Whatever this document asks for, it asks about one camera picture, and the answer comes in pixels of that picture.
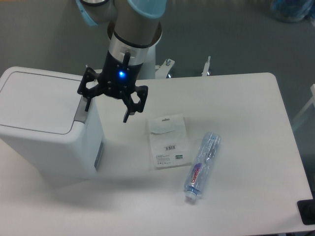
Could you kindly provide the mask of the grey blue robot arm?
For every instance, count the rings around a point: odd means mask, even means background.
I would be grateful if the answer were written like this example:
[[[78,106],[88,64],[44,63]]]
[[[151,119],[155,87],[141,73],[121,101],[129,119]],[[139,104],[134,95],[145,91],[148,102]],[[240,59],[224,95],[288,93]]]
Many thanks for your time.
[[[126,122],[145,107],[148,87],[137,86],[136,80],[158,32],[166,1],[78,0],[76,4],[88,25],[114,23],[102,71],[87,67],[77,90],[86,101],[85,111],[94,97],[104,94],[124,102]]]

